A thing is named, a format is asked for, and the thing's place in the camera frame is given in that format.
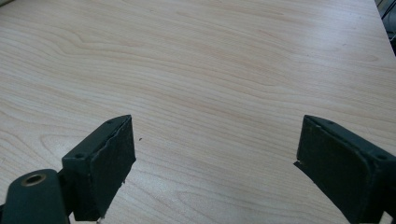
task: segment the screw hole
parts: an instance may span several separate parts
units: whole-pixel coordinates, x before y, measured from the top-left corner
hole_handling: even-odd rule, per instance
[[[76,159],[81,159],[81,158],[83,158],[85,155],[83,154],[83,153],[78,153],[78,154],[76,154],[75,155],[75,158]]]
[[[379,158],[381,161],[384,161],[387,159],[387,157],[384,155],[377,155],[376,157]]]
[[[25,187],[30,187],[36,184],[41,183],[46,178],[46,175],[38,174],[38,175],[30,175],[22,180],[22,185]]]

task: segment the light wooden surface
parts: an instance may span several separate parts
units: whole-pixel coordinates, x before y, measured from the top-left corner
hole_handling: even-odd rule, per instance
[[[2,202],[133,116],[137,162],[102,223],[347,222],[293,165],[304,114],[396,154],[374,0],[17,0],[0,8],[0,78]]]

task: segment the wood grain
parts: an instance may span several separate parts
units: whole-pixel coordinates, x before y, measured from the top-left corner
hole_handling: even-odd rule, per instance
[[[102,223],[347,222],[292,164],[304,114],[396,154],[373,0],[17,0],[0,68],[2,201],[133,116],[137,162]]]

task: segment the bolt hole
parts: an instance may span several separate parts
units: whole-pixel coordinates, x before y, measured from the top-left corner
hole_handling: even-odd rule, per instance
[[[76,159],[81,159],[81,158],[83,158],[84,156],[85,156],[84,153],[78,153],[78,154],[75,155],[75,158],[76,158]]]
[[[43,174],[38,174],[38,175],[31,175],[29,177],[26,177],[22,180],[22,185],[25,187],[30,187],[36,184],[39,184],[46,178],[46,175]]]
[[[381,161],[384,161],[387,159],[387,157],[384,155],[377,155],[376,157],[379,158]]]

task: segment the black object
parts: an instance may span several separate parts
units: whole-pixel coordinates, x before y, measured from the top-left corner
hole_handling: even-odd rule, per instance
[[[0,206],[1,224],[69,223],[104,217],[136,161],[130,115],[110,119],[62,158],[63,169],[16,179]]]
[[[351,223],[396,217],[396,158],[340,125],[304,116],[294,164]]]

